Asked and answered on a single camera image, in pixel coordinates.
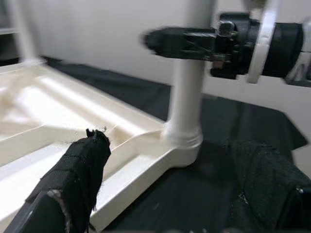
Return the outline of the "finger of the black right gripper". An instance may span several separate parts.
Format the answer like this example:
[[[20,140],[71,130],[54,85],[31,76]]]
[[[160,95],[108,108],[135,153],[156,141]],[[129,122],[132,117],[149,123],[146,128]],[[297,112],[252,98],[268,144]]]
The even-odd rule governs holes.
[[[141,36],[142,44],[155,55],[201,61],[212,59],[215,40],[213,28],[164,27]]]

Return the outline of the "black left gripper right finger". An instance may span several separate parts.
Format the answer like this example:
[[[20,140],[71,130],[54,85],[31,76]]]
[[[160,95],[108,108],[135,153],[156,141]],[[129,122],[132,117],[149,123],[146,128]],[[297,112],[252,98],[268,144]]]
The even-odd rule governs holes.
[[[311,180],[277,149],[230,141],[238,181],[229,225],[239,230],[309,230]]]

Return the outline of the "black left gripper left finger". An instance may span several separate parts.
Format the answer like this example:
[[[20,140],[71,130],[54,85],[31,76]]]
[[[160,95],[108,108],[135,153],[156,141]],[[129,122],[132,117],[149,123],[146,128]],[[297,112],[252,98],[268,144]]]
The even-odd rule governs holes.
[[[6,233],[87,233],[111,155],[110,140],[99,130],[73,142],[58,162],[45,173]]]

